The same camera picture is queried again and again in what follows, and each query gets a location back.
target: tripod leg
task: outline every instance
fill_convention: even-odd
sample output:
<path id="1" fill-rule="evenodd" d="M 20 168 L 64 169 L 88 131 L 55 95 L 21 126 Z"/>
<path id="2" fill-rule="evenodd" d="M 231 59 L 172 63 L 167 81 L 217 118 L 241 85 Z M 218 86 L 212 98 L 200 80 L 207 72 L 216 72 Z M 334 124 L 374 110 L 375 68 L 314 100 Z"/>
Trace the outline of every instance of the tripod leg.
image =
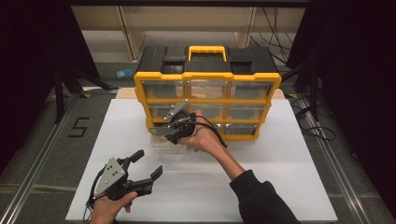
<path id="1" fill-rule="evenodd" d="M 62 90 L 62 74 L 58 69 L 55 73 L 55 95 L 56 95 L 56 120 L 58 123 L 64 115 L 64 92 Z"/>
<path id="2" fill-rule="evenodd" d="M 101 80 L 99 80 L 97 78 L 94 78 L 94 77 L 91 77 L 91 76 L 85 74 L 84 72 L 80 71 L 79 69 L 77 69 L 75 67 L 71 67 L 71 66 L 68 66 L 68 65 L 66 65 L 65 67 L 68 70 L 70 70 L 71 72 L 73 72 L 75 75 L 78 75 L 80 77 L 83 77 L 83 78 L 89 80 L 91 83 L 95 84 L 98 87 L 101 87 L 104 90 L 112 91 L 112 90 L 117 90 L 118 89 L 118 87 L 112 87 L 112 86 L 106 84 L 105 82 L 103 82 L 103 81 L 101 81 Z"/>

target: white table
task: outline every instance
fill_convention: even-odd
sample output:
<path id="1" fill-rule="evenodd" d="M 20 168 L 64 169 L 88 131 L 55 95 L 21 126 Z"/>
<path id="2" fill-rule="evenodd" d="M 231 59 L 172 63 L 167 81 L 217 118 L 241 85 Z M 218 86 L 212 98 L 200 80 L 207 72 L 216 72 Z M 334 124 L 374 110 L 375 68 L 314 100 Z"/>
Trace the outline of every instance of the white table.
<path id="1" fill-rule="evenodd" d="M 269 180 L 301 221 L 333 222 L 337 217 L 320 181 L 287 100 L 273 100 L 256 141 L 228 142 L 228 149 L 260 181 Z M 149 149 L 150 134 L 137 100 L 112 100 L 66 220 L 81 221 L 92 182 L 109 158 L 138 149 L 146 155 L 129 167 L 129 179 L 148 178 L 158 166 L 163 175 L 150 195 L 134 201 L 131 214 L 117 220 L 145 222 L 242 222 L 230 180 L 208 154 L 159 153 Z"/>

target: black sleeve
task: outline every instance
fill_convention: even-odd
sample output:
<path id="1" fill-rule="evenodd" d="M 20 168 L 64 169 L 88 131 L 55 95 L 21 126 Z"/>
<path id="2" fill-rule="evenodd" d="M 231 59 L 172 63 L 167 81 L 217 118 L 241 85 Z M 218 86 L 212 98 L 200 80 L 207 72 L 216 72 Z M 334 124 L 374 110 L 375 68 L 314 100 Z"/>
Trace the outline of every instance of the black sleeve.
<path id="1" fill-rule="evenodd" d="M 285 202 L 276 194 L 274 186 L 261 183 L 248 170 L 230 183 L 239 201 L 239 212 L 245 224 L 300 223 Z"/>

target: floor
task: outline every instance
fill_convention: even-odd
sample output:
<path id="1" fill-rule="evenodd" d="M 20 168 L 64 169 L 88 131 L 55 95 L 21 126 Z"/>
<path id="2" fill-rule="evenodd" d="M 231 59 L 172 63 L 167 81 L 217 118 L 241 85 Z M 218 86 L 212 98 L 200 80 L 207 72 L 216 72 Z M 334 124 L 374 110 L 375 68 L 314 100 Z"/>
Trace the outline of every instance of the floor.
<path id="1" fill-rule="evenodd" d="M 117 71 L 131 68 L 135 71 L 137 62 L 131 62 L 128 57 L 126 48 L 124 48 L 122 35 L 119 33 L 101 33 L 101 34 L 84 34 L 92 52 L 92 57 L 96 61 L 97 69 L 101 78 L 107 84 L 118 87 L 132 87 L 134 83 L 130 77 L 116 76 Z M 166 45 L 179 46 L 190 45 L 191 34 L 180 34 L 187 38 L 175 38 L 174 35 L 157 33 L 147 37 L 147 44 L 163 43 L 166 39 Z M 207 36 L 206 33 L 195 34 L 202 44 L 216 44 L 213 36 Z M 104 42 L 103 38 L 112 37 L 113 42 Z M 235 48 L 233 36 L 230 34 L 219 34 L 220 43 Z M 265 39 L 268 35 L 255 34 L 252 36 L 250 45 L 265 45 Z M 284 36 L 283 46 L 290 46 L 288 38 Z M 272 46 L 270 50 L 275 54 L 276 64 L 280 73 L 285 74 L 289 68 L 281 62 L 284 55 L 278 47 Z M 293 83 L 296 77 L 292 77 L 281 84 L 280 89 L 290 100 L 295 113 L 298 113 L 306 106 L 307 92 L 296 94 L 293 89 Z M 84 87 L 93 85 L 85 80 L 80 81 Z M 73 200 L 74 193 L 77 189 L 79 180 L 84 172 L 88 158 L 91 155 L 92 147 L 103 119 L 106 114 L 108 105 L 116 96 L 115 91 L 93 90 L 87 91 L 86 95 L 77 99 L 72 98 L 64 90 L 64 99 L 66 102 L 74 101 L 67 118 L 64 120 L 56 141 L 49 149 L 48 158 L 44 161 L 43 166 L 39 169 L 39 175 L 34 180 L 33 186 L 26 198 L 22 202 L 24 206 L 19 212 L 15 223 L 67 223 L 64 218 L 67 214 L 68 207 Z M 367 175 L 364 173 L 359 160 L 353 157 L 347 139 L 345 139 L 342 130 L 339 129 L 336 120 L 332 118 L 332 111 L 326 107 L 326 102 L 320 96 L 318 98 L 318 117 L 319 122 L 314 123 L 324 127 L 321 137 L 333 138 L 325 141 L 328 144 L 325 148 L 316 136 L 305 134 L 304 139 L 311 153 L 313 161 L 317 166 L 318 173 L 322 179 L 323 186 L 326 189 L 333 208 L 338 216 L 337 224 L 351 223 L 396 223 L 387 207 L 384 205 L 381 197 L 376 192 Z M 35 127 L 31 131 L 24 146 L 18 150 L 15 156 L 8 164 L 6 170 L 0 175 L 0 211 L 6 211 L 7 206 L 17 192 L 19 185 L 23 183 L 29 173 L 32 165 L 35 163 L 43 146 L 46 145 L 48 136 L 54 128 L 56 116 L 56 104 L 53 92 L 49 95 L 48 100 L 43 104 L 41 114 L 35 122 Z M 82 137 L 73 137 L 72 135 L 80 134 L 81 130 L 74 129 L 74 125 L 79 118 L 78 125 L 87 127 Z M 302 129 L 309 128 L 312 124 L 309 121 L 309 113 L 301 116 Z M 333 153 L 336 161 L 339 163 L 341 173 L 345 175 L 347 183 L 350 185 L 352 192 L 356 193 L 358 202 L 361 202 L 363 212 L 367 218 L 359 218 L 354 209 L 350 207 L 347 196 L 343 188 L 340 188 L 339 179 L 336 177 L 334 169 L 329 164 L 329 158 L 326 156 L 329 152 Z"/>

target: yellow storage organizer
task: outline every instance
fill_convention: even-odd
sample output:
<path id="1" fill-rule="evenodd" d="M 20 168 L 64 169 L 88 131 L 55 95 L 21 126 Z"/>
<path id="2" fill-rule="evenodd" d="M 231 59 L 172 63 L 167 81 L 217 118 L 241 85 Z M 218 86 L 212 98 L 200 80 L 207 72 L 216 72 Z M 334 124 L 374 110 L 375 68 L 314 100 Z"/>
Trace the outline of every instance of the yellow storage organizer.
<path id="1" fill-rule="evenodd" d="M 201 109 L 224 141 L 237 141 L 259 137 L 281 75 L 265 47 L 147 46 L 134 82 L 148 131 L 187 99 L 186 110 Z"/>

